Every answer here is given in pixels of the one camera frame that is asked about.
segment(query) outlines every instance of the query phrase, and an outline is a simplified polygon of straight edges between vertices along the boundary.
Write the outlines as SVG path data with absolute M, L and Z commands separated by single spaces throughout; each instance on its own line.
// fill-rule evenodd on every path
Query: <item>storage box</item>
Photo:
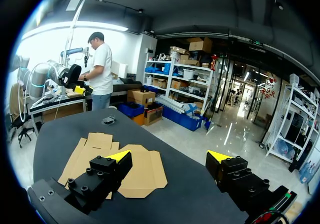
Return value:
M 182 80 L 175 81 L 175 80 L 172 80 L 172 82 L 171 82 L 171 88 L 174 88 L 174 89 L 177 89 L 177 90 L 179 90 L 181 87 L 188 87 L 188 86 L 189 86 L 189 83 L 187 81 L 182 81 Z
M 149 126 L 162 119 L 163 107 L 144 111 L 144 124 Z
M 199 119 L 193 119 L 191 117 L 188 117 L 186 114 L 181 114 L 178 112 L 175 112 L 174 110 L 163 106 L 163 113 L 162 115 L 165 118 L 170 119 L 171 121 L 174 121 L 175 123 L 178 123 L 179 125 L 188 128 L 191 131 L 197 130 L 201 126 L 201 122 L 203 120 L 203 117 L 198 116 Z
M 171 46 L 170 49 L 172 49 L 172 51 L 176 51 L 178 53 L 182 53 L 185 54 L 187 51 L 183 48 L 179 48 L 179 47 L 175 47 L 175 46 Z
M 153 85 L 157 86 L 159 88 L 167 88 L 167 80 L 162 78 L 154 78 L 153 79 Z
M 203 50 L 206 53 L 211 52 L 211 48 L 212 48 L 211 39 L 205 37 L 204 40 L 202 40 L 201 38 L 192 38 L 190 40 L 192 42 L 189 45 L 189 51 Z
M 188 54 L 180 55 L 180 59 L 189 59 Z
M 141 104 L 144 107 L 155 101 L 156 94 L 154 92 L 141 92 L 140 90 L 128 90 L 127 101 Z
M 142 126 L 145 123 L 145 116 L 142 113 L 136 117 L 131 118 L 131 120 L 137 123 L 138 125 Z
M 186 65 L 191 65 L 191 66 L 200 66 L 199 61 L 190 60 L 190 59 L 180 59 L 180 64 L 186 64 Z
M 118 106 L 118 110 L 130 118 L 136 117 L 144 113 L 144 108 L 145 107 L 143 105 L 136 104 L 134 102 L 124 103 Z

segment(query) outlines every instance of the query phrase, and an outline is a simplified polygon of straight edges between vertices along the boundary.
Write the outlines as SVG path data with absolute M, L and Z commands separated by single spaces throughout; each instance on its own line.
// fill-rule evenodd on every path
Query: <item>man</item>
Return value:
M 89 81 L 93 88 L 92 110 L 108 108 L 114 88 L 111 76 L 112 53 L 104 40 L 101 32 L 94 32 L 89 37 L 88 43 L 95 50 L 92 69 L 79 77 L 79 80 Z

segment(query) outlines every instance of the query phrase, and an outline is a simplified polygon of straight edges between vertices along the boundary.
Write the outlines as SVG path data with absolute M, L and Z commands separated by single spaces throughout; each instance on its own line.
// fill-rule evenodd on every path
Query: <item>jeans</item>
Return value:
M 91 95 L 92 97 L 92 111 L 109 108 L 111 94 L 106 95 Z

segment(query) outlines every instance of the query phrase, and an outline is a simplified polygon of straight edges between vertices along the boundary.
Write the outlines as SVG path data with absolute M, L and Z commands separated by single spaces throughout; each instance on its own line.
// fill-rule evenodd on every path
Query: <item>white wall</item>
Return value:
M 145 49 L 151 48 L 155 50 L 157 44 L 155 38 L 145 34 L 136 35 L 102 28 L 77 27 L 74 29 L 71 48 L 90 46 L 87 40 L 93 32 L 97 31 L 104 34 L 104 40 L 112 50 L 113 61 L 127 64 L 128 73 L 137 73 L 138 67 L 139 72 L 141 72 L 141 65 L 143 65 L 143 75 L 146 59 Z M 30 70 L 38 63 L 47 62 L 50 59 L 61 63 L 62 58 L 60 57 L 60 53 L 64 51 L 69 32 L 70 30 L 68 28 L 60 28 L 28 37 L 21 41 L 16 53 L 30 58 L 28 65 L 28 69 Z M 90 46 L 89 53 L 92 56 L 88 60 L 87 68 L 84 67 L 83 54 L 81 53 L 70 55 L 68 63 L 70 65 L 74 63 L 80 65 L 82 67 L 82 72 L 89 71 L 94 52 L 95 51 Z M 12 85 L 17 82 L 17 73 L 18 71 L 16 70 L 8 76 L 6 87 L 7 97 L 10 95 Z

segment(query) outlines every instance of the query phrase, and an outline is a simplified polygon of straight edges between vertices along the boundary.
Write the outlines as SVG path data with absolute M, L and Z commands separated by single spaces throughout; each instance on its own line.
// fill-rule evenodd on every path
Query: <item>tiled floor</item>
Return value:
M 150 126 L 143 126 L 175 149 L 205 164 L 207 150 L 224 153 L 230 156 L 240 155 L 248 161 L 248 166 L 261 178 L 270 180 L 270 189 L 274 190 L 280 185 L 293 190 L 298 194 L 297 201 L 305 204 L 310 195 L 307 186 L 299 182 L 297 171 L 290 173 L 288 164 L 279 158 L 269 155 L 261 149 L 256 141 L 261 139 L 263 129 L 252 124 L 244 118 L 242 109 L 227 107 L 225 112 L 215 115 L 216 124 L 209 133 L 204 128 L 195 132 L 166 119 Z M 36 135 L 30 133 L 32 141 L 22 140 L 21 149 L 17 137 L 8 145 L 12 165 L 23 187 L 33 183 L 33 158 L 36 146 Z

